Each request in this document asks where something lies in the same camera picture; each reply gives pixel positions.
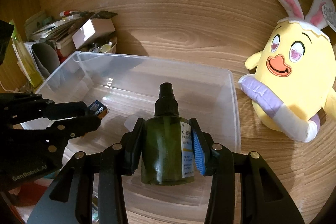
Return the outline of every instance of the purple and gray fabric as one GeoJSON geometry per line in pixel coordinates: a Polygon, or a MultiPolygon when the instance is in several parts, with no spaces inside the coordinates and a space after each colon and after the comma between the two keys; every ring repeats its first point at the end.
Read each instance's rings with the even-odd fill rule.
{"type": "Polygon", "coordinates": [[[254,75],[244,75],[238,84],[289,138],[299,142],[310,142],[316,137],[320,129],[317,114],[308,121],[300,119],[268,86],[255,79],[254,75]]]}

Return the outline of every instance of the plush toy arm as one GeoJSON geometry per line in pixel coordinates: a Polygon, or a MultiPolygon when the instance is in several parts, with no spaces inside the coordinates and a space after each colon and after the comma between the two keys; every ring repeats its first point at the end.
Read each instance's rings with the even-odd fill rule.
{"type": "Polygon", "coordinates": [[[329,90],[323,109],[325,113],[332,116],[332,118],[336,120],[336,92],[333,88],[329,90]]]}
{"type": "Polygon", "coordinates": [[[316,137],[320,129],[320,119],[317,114],[309,121],[300,119],[269,87],[252,75],[244,75],[238,83],[240,89],[273,119],[287,137],[305,143],[316,137]]]}
{"type": "Polygon", "coordinates": [[[261,57],[261,54],[263,53],[263,51],[261,52],[257,52],[253,55],[251,55],[245,62],[245,67],[247,69],[254,69],[257,65],[258,65],[258,62],[259,62],[259,59],[261,57]]]}

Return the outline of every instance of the white label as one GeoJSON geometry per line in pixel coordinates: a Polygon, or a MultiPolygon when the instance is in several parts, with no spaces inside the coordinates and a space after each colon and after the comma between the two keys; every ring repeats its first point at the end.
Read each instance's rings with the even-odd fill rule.
{"type": "Polygon", "coordinates": [[[328,25],[336,32],[336,12],[327,4],[322,6],[322,14],[328,25]]]}
{"type": "Polygon", "coordinates": [[[181,151],[182,151],[182,177],[187,178],[194,175],[194,154],[191,127],[181,122],[181,151]]]}

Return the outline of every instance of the plush toy tag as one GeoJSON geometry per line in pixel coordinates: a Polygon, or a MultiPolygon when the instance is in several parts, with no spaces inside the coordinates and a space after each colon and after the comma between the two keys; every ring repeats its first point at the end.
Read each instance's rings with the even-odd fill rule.
{"type": "Polygon", "coordinates": [[[322,6],[322,14],[328,25],[336,32],[336,12],[328,4],[322,6]]]}

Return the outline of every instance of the yellow plush chick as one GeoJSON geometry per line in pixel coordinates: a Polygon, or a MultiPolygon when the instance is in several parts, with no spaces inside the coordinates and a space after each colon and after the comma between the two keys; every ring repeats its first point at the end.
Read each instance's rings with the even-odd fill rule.
{"type": "MultiPolygon", "coordinates": [[[[257,67],[255,78],[300,119],[309,120],[321,107],[336,118],[333,107],[336,92],[332,88],[336,77],[335,55],[329,38],[307,27],[305,22],[280,22],[264,50],[249,57],[245,66],[249,70],[257,67]]],[[[256,102],[253,107],[267,127],[281,131],[256,102]]]]}
{"type": "Polygon", "coordinates": [[[240,88],[261,121],[295,141],[309,142],[320,128],[322,107],[336,119],[336,60],[322,9],[335,12],[332,0],[314,0],[306,16],[298,0],[279,0],[288,18],[278,22],[264,50],[249,57],[240,88]]]}

